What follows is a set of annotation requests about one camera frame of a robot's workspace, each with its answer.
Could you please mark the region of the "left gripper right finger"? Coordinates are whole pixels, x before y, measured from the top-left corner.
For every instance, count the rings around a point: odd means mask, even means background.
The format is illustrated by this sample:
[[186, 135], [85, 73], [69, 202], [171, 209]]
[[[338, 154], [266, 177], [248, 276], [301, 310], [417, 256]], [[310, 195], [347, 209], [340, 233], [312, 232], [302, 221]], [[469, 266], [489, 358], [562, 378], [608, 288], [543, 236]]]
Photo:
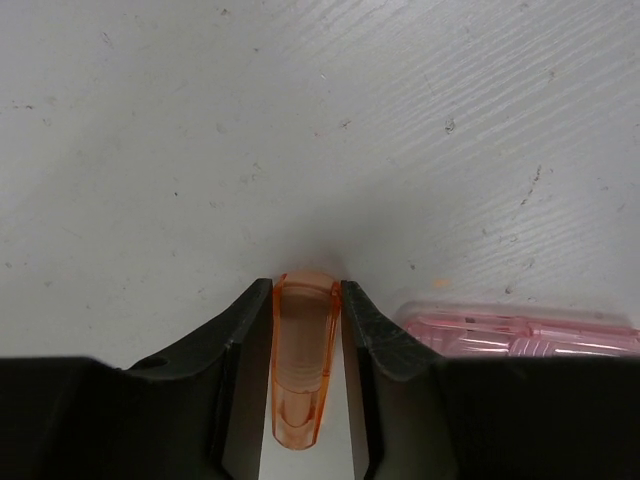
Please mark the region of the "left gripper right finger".
[[445, 358], [341, 285], [358, 479], [635, 479], [635, 358]]

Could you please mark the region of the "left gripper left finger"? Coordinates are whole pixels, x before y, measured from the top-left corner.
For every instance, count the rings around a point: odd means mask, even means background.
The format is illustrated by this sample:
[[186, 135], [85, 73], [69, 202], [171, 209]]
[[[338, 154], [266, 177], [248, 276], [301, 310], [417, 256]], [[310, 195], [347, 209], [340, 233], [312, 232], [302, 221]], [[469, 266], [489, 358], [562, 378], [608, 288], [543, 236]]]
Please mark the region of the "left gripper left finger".
[[89, 357], [1, 362], [5, 479], [255, 479], [272, 283], [127, 369]]

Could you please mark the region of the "pink highlighter marker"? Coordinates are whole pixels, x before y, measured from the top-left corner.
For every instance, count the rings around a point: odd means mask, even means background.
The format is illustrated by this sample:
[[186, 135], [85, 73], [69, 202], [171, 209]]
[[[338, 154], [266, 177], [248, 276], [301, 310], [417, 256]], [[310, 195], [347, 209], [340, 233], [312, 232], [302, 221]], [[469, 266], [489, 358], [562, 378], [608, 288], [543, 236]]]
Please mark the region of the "pink highlighter marker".
[[395, 321], [449, 358], [639, 355], [639, 330], [601, 313], [412, 301]]

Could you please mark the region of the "orange highlighter marker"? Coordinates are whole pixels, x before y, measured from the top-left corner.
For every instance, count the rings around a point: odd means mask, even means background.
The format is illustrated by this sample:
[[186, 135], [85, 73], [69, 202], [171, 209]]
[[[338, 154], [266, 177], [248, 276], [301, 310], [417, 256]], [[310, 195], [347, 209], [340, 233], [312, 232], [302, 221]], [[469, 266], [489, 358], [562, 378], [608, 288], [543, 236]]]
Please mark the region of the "orange highlighter marker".
[[317, 442], [340, 317], [339, 282], [325, 273], [289, 272], [274, 287], [272, 433], [285, 448]]

